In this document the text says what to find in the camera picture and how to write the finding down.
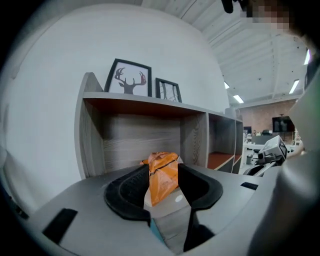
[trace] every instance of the ceiling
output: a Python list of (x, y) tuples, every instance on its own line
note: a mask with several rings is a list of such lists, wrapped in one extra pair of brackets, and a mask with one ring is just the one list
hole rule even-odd
[[(303, 93), (307, 48), (296, 37), (257, 27), (242, 17), (238, 3), (224, 11), (221, 0), (53, 0), (46, 3), (21, 31), (21, 42), (37, 26), (83, 6), (123, 3), (166, 12), (202, 32), (215, 54), (227, 89), (229, 103), (237, 108), (297, 99)], [(289, 94), (294, 80), (296, 90)], [(239, 95), (244, 103), (233, 98)]]

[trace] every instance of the orange bag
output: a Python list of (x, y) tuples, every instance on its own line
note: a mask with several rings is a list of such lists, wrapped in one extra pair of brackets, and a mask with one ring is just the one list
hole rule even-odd
[(178, 163), (181, 158), (176, 153), (152, 153), (148, 160), (140, 164), (149, 164), (149, 189), (151, 204), (155, 206), (178, 187)]

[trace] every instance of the picture frame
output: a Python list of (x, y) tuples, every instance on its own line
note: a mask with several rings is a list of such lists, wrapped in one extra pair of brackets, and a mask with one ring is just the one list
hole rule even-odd
[(152, 69), (116, 58), (109, 71), (104, 92), (152, 97)]
[(155, 79), (155, 96), (159, 99), (182, 103), (179, 85), (161, 78)]

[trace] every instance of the curved white wall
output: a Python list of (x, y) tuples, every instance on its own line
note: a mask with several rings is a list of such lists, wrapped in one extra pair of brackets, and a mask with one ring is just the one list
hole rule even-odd
[(74, 118), (85, 72), (104, 87), (114, 59), (125, 59), (152, 67), (153, 83), (156, 77), (178, 83), (186, 104), (217, 112), (229, 107), (202, 34), (151, 9), (103, 4), (75, 10), (51, 25), (24, 59), (15, 58), (1, 74), (6, 175), (29, 214), (81, 179)]

